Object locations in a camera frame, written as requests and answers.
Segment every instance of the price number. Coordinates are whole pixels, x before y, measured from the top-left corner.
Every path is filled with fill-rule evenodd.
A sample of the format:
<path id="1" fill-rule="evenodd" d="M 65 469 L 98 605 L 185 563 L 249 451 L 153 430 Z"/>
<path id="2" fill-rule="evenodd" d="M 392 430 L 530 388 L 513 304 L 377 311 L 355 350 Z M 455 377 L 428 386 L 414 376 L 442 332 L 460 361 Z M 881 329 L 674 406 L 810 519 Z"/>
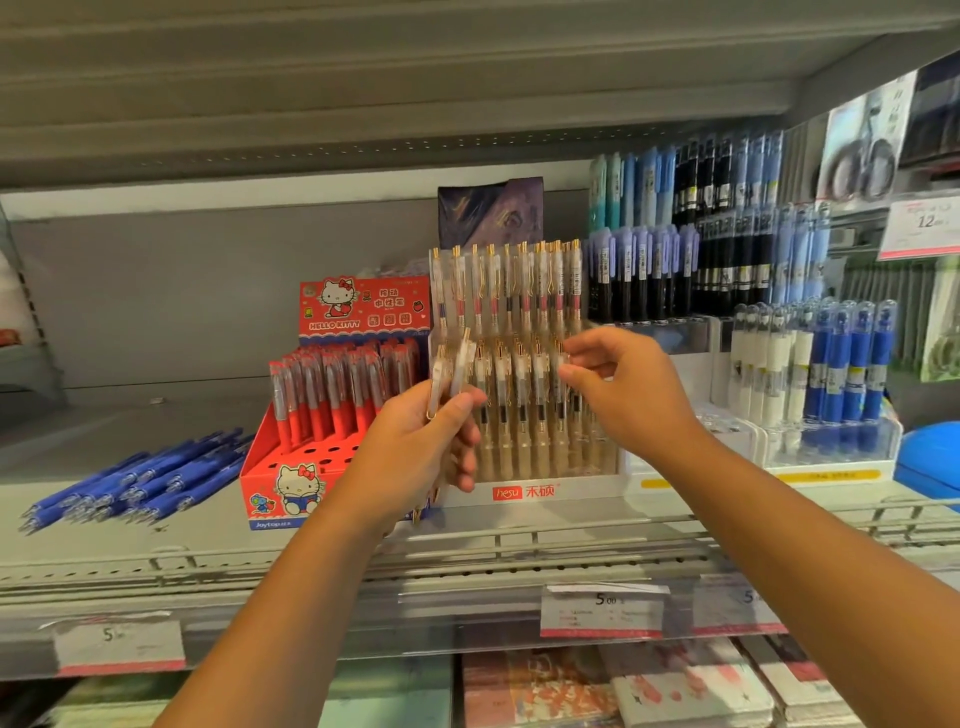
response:
<path id="1" fill-rule="evenodd" d="M 693 632 L 696 635 L 785 631 L 766 600 L 740 576 L 705 578 L 694 587 Z"/>
<path id="2" fill-rule="evenodd" d="M 587 591 L 590 586 L 608 588 L 602 592 Z M 637 591 L 637 585 L 568 588 L 570 591 L 544 588 L 540 601 L 541 637 L 640 640 L 663 636 L 664 594 L 668 591 Z"/>
<path id="3" fill-rule="evenodd" d="M 67 622 L 57 625 L 59 675 L 109 675 L 183 669 L 186 659 L 175 619 Z"/>
<path id="4" fill-rule="evenodd" d="M 906 200 L 890 205 L 879 260 L 960 253 L 960 197 Z"/>

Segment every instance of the pen display stand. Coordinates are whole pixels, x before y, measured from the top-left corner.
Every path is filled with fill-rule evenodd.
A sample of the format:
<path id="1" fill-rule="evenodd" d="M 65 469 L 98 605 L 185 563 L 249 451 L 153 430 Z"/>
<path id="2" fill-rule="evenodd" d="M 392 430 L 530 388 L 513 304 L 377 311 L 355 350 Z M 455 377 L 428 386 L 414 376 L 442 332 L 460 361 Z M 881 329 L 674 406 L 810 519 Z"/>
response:
<path id="1" fill-rule="evenodd" d="M 300 285 L 302 348 L 284 357 L 289 369 L 271 366 L 274 402 L 240 473 L 251 530 L 300 526 L 346 471 L 383 402 L 422 378 L 428 297 L 426 277 Z"/>

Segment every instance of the notebook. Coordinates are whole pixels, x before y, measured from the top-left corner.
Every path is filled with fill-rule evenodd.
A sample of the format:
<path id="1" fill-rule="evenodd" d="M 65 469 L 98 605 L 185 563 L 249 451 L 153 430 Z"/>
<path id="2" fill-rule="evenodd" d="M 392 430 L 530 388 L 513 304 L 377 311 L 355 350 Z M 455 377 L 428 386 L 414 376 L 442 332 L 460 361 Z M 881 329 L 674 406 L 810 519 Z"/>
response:
<path id="1" fill-rule="evenodd" d="M 792 728 L 824 719 L 852 719 L 852 725 L 860 724 L 840 693 L 792 637 L 756 635 L 739 640 L 773 689 L 783 725 Z"/>
<path id="2" fill-rule="evenodd" d="M 616 699 L 594 646 L 463 657 L 466 728 L 613 728 Z"/>
<path id="3" fill-rule="evenodd" d="M 627 728 L 766 728 L 774 699 L 726 637 L 600 647 Z"/>

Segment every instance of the shelf ceiling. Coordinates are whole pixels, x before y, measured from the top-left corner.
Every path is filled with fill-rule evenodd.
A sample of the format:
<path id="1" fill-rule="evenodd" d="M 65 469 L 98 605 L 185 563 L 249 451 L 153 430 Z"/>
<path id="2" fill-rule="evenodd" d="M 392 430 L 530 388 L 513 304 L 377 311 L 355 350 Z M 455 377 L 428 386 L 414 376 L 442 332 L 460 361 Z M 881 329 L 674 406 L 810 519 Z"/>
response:
<path id="1" fill-rule="evenodd" d="M 960 46 L 958 23 L 955 0 L 13 0 L 0 185 L 303 171 L 329 167 L 300 158 L 321 145 L 817 111 L 811 90 L 853 96 L 911 70 Z M 857 64 L 879 42 L 884 63 Z"/>

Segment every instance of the left hand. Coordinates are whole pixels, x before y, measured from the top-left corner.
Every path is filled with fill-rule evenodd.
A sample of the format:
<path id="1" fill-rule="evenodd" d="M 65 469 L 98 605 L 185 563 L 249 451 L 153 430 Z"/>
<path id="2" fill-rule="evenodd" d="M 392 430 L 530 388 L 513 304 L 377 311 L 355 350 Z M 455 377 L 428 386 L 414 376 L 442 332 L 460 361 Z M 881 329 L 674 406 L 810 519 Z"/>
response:
<path id="1" fill-rule="evenodd" d="M 347 472 L 319 511 L 349 507 L 379 532 L 393 530 L 404 514 L 422 507 L 443 468 L 446 482 L 473 490 L 480 430 L 470 416 L 486 397 L 468 387 L 426 421 L 430 382 L 422 381 L 384 404 L 353 455 Z"/>

